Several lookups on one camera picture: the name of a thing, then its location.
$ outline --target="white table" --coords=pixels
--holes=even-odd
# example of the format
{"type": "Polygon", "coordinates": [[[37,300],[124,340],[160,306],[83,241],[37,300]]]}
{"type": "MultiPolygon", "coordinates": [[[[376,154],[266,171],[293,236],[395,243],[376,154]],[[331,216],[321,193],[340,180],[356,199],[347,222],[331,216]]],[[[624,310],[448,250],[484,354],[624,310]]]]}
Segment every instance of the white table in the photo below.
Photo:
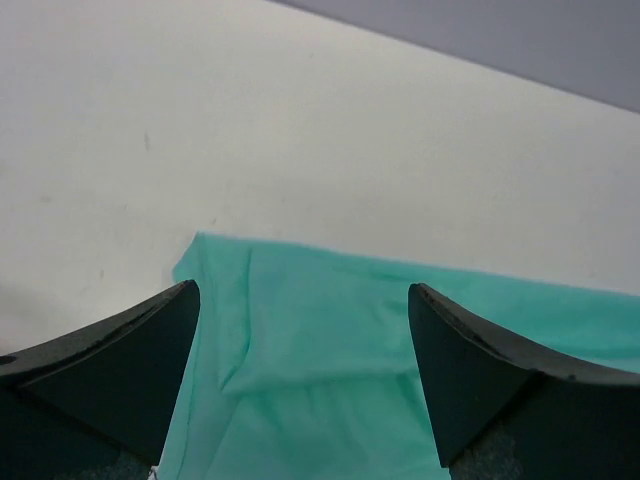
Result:
{"type": "Polygon", "coordinates": [[[261,0],[0,5],[0,353],[196,230],[640,293],[640,116],[261,0]]]}

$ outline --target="turquoise fabric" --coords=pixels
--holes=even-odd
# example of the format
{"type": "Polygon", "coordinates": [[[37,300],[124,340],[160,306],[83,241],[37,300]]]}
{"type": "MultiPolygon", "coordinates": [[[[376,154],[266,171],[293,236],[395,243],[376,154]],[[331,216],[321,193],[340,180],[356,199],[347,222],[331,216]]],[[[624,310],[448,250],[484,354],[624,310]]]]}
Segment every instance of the turquoise fabric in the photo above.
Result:
{"type": "Polygon", "coordinates": [[[640,372],[640,298],[198,234],[200,323],[160,480],[425,480],[440,469],[407,318],[424,282],[557,350],[640,372]]]}

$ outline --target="black plastic part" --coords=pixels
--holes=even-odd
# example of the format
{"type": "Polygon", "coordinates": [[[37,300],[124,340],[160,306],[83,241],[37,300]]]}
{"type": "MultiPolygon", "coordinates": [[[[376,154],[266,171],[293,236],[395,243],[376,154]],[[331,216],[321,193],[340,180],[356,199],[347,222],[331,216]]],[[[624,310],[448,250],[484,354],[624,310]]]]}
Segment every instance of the black plastic part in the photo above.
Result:
{"type": "Polygon", "coordinates": [[[426,285],[411,287],[409,319],[452,478],[640,478],[640,375],[534,343],[426,285]]]}
{"type": "Polygon", "coordinates": [[[197,285],[183,282],[1,357],[0,478],[76,478],[129,459],[157,465],[199,309],[197,285]]]}

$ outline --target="gray wall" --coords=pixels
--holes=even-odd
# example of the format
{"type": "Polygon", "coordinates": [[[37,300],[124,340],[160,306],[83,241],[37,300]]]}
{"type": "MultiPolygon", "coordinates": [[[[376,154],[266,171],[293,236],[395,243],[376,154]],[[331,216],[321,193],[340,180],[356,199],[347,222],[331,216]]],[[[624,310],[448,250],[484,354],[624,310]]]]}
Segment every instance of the gray wall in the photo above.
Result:
{"type": "Polygon", "coordinates": [[[277,0],[640,112],[634,0],[277,0]]]}

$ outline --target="green towel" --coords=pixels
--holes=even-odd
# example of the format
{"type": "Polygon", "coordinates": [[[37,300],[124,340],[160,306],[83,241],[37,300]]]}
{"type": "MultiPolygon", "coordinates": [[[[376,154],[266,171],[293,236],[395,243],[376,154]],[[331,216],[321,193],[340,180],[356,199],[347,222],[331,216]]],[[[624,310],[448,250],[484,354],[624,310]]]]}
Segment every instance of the green towel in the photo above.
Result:
{"type": "Polygon", "coordinates": [[[206,234],[174,277],[202,307],[160,480],[448,479],[409,333],[415,282],[640,371],[638,297],[206,234]]]}

